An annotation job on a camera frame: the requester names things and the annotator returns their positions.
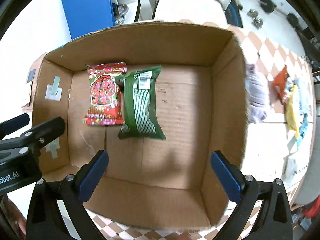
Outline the red floral snack bag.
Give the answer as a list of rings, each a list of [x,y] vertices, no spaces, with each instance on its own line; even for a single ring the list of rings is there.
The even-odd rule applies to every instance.
[[[121,90],[116,77],[126,74],[124,62],[88,65],[90,102],[83,119],[88,126],[121,125]]]

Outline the blue slim snack packet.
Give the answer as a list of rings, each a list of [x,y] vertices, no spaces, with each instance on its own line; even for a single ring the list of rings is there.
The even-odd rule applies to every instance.
[[[297,149],[300,148],[301,142],[302,142],[303,138],[305,137],[306,131],[308,129],[308,125],[309,125],[308,114],[305,113],[304,117],[303,117],[302,124],[299,128],[299,136],[297,139]]]

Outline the yellow silver sponge pack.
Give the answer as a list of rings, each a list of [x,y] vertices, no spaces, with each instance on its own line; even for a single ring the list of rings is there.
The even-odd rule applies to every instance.
[[[290,130],[295,132],[295,138],[299,137],[299,115],[300,115],[300,106],[299,106],[299,88],[297,85],[293,85],[291,89],[290,97],[287,101],[285,107],[285,118],[287,125]]]

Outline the green snack bag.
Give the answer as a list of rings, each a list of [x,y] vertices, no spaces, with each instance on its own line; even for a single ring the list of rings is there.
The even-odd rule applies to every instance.
[[[166,139],[156,116],[156,80],[161,70],[161,66],[154,66],[116,77],[124,95],[124,123],[119,139]]]

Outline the lilac plush towel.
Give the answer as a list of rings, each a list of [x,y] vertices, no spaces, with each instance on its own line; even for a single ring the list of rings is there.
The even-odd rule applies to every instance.
[[[264,121],[270,111],[268,81],[255,64],[246,64],[246,90],[249,101],[249,121],[257,124]]]

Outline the orange red snack bag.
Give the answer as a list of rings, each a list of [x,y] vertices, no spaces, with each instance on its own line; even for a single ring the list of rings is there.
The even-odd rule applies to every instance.
[[[290,97],[290,89],[287,87],[287,78],[289,74],[287,72],[287,65],[284,66],[282,71],[280,71],[272,82],[272,86],[277,90],[281,104],[287,104],[287,101]]]

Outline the light blue tissue pack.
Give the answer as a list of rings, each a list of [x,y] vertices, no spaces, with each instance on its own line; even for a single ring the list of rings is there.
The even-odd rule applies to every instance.
[[[309,93],[306,83],[302,79],[296,78],[293,84],[298,86],[300,113],[309,114]]]

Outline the checkered pink tablecloth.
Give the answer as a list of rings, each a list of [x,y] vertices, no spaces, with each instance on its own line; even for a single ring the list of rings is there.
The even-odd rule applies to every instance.
[[[125,62],[128,72],[161,66],[156,114],[165,140],[119,139],[120,126],[89,126],[89,64]],[[60,116],[65,133],[41,151],[48,181],[60,180],[106,150],[109,165],[85,204],[110,239],[215,237],[234,205],[210,167],[220,150],[257,180],[282,175],[295,152],[277,83],[300,78],[310,126],[301,152],[313,143],[314,90],[307,63],[266,38],[229,26],[136,23],[72,40],[35,63],[32,124]]]

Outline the brown cardboard box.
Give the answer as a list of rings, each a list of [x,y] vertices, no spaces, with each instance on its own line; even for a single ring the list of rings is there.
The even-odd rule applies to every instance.
[[[242,165],[245,76],[234,33],[208,25],[129,24],[72,40],[44,56],[36,79],[32,124],[66,123],[41,151],[44,178],[76,173],[105,150],[87,209],[143,228],[216,225],[229,200],[210,155]]]

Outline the steel dumbbell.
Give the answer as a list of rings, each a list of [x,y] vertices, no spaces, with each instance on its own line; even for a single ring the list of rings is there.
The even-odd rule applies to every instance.
[[[252,24],[256,29],[260,29],[263,26],[263,20],[259,17],[259,12],[255,9],[250,9],[247,12],[247,16],[252,19]]]

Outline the dark blue bag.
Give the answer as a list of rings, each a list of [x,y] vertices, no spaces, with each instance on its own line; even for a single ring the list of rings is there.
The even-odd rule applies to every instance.
[[[243,22],[235,0],[231,0],[229,6],[225,10],[227,23],[236,27],[243,28]]]

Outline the beige cushioned chair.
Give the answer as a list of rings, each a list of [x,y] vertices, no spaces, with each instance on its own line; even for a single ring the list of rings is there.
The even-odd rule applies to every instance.
[[[154,19],[165,22],[188,22],[227,28],[227,19],[216,0],[158,0]]]

